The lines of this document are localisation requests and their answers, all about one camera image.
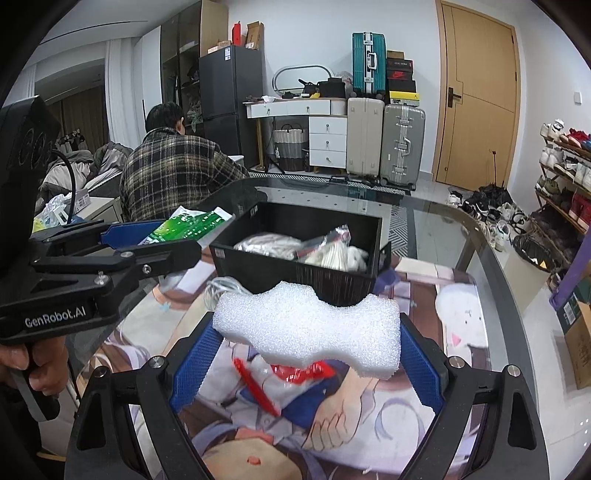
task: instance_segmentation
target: black bag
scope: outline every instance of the black bag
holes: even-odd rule
[[[551,273],[559,267],[550,250],[527,233],[517,235],[511,245],[521,258],[541,271]]]

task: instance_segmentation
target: silver suitcase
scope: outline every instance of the silver suitcase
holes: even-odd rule
[[[423,156],[425,112],[408,105],[387,105],[380,177],[396,185],[414,187]]]

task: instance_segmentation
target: black cable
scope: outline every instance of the black cable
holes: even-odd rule
[[[70,359],[68,359],[68,370],[70,371],[70,377],[72,378],[72,384],[74,385],[74,392],[76,392],[76,400],[78,402],[82,399],[80,396],[80,392],[78,391],[78,385],[76,385],[76,377],[74,376],[74,369],[72,368],[72,363]]]
[[[72,186],[72,201],[70,202],[70,212],[68,213],[68,221],[66,222],[68,225],[72,222],[72,217],[74,216],[74,203],[76,202],[76,178],[74,176],[74,169],[72,168],[72,164],[70,160],[59,150],[52,150],[52,154],[61,158],[68,171],[70,172],[70,184]]]

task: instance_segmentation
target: beige suitcase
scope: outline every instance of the beige suitcase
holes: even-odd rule
[[[384,103],[372,98],[350,98],[347,102],[347,172],[379,176],[382,153]]]

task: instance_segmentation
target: laundry basket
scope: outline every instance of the laundry basket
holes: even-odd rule
[[[290,124],[273,130],[275,157],[279,166],[286,171],[303,171],[304,157],[310,144],[308,129],[293,128]]]

